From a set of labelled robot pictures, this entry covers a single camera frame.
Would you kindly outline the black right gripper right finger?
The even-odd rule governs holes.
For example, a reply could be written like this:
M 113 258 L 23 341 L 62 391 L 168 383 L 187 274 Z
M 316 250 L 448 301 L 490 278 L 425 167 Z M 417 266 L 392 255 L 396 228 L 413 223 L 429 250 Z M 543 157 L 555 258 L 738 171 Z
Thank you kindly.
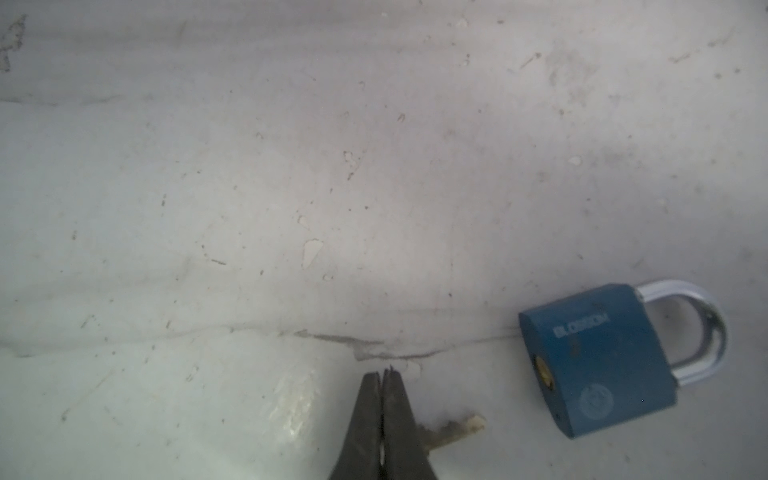
M 394 368 L 382 382 L 382 479 L 436 480 L 419 437 L 402 375 Z

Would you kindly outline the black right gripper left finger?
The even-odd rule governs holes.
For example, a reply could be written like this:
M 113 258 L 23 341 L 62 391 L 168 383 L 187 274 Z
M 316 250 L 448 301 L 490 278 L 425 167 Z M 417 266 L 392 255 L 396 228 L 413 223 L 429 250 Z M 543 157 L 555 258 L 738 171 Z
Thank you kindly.
M 382 396 L 378 372 L 363 376 L 331 480 L 379 479 L 381 475 Z

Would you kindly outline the silver key with ring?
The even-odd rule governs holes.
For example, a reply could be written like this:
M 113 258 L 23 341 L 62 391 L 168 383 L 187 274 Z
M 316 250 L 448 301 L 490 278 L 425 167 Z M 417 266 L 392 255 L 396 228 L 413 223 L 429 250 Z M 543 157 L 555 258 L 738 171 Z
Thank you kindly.
M 449 420 L 439 427 L 429 427 L 418 424 L 418 436 L 426 455 L 431 452 L 464 440 L 485 429 L 486 419 L 478 414 L 472 414 L 461 420 Z

